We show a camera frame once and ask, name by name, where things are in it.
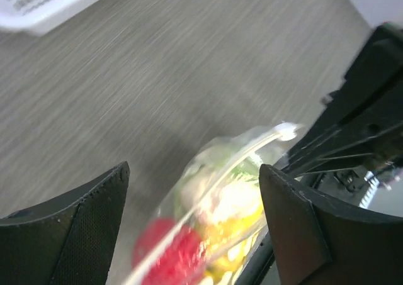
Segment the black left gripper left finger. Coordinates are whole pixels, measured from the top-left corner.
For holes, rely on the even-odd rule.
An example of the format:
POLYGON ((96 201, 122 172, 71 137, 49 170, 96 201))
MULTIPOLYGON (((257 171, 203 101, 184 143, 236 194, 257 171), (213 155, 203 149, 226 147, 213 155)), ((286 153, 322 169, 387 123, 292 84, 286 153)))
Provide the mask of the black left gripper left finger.
POLYGON ((1 218, 1 284, 105 284, 130 168, 1 218))

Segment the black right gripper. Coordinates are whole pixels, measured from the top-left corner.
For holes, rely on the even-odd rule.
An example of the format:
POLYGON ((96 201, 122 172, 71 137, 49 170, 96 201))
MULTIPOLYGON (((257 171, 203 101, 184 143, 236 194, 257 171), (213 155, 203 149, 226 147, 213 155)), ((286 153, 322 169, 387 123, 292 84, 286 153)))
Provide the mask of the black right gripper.
POLYGON ((378 26, 330 94, 322 136, 288 155, 283 172, 377 165, 376 153, 402 147, 402 27, 378 26))

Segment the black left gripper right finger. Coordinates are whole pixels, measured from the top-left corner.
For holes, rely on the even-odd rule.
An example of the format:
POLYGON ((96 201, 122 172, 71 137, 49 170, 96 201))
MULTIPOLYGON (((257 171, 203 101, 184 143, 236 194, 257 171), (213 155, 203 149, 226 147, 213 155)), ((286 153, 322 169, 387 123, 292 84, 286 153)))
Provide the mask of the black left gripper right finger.
POLYGON ((271 165, 261 197, 282 284, 402 284, 402 218, 351 205, 271 165))

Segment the clear zip top bag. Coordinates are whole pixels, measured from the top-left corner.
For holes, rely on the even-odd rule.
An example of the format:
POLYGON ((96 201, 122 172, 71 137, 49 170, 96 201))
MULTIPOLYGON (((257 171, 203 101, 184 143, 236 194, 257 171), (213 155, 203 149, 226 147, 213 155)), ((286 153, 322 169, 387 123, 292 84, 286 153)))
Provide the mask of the clear zip top bag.
POLYGON ((268 231, 259 169, 287 165, 301 129, 258 126, 204 145, 136 239, 125 284, 235 284, 268 231))

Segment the red fake pomegranate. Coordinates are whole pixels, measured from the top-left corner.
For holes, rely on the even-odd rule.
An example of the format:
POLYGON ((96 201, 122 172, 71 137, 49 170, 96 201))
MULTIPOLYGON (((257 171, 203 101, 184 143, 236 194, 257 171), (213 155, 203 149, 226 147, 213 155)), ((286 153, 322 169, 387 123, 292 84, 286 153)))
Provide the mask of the red fake pomegranate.
MULTIPOLYGON (((132 267, 159 243, 176 222, 157 218, 139 235, 132 254, 132 267)), ((197 284, 203 279, 206 246, 197 231, 183 225, 172 243, 158 258, 142 284, 197 284)))

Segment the white fake cauliflower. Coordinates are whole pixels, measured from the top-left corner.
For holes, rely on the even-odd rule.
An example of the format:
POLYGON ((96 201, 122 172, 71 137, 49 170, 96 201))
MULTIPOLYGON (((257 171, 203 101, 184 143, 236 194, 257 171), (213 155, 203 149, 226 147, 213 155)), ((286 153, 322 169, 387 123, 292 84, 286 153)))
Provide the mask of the white fake cauliflower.
POLYGON ((196 219, 211 225, 250 215, 262 203, 258 176, 243 166, 233 169, 215 188, 207 191, 217 170, 202 167, 179 190, 179 204, 188 211, 197 206, 196 219))

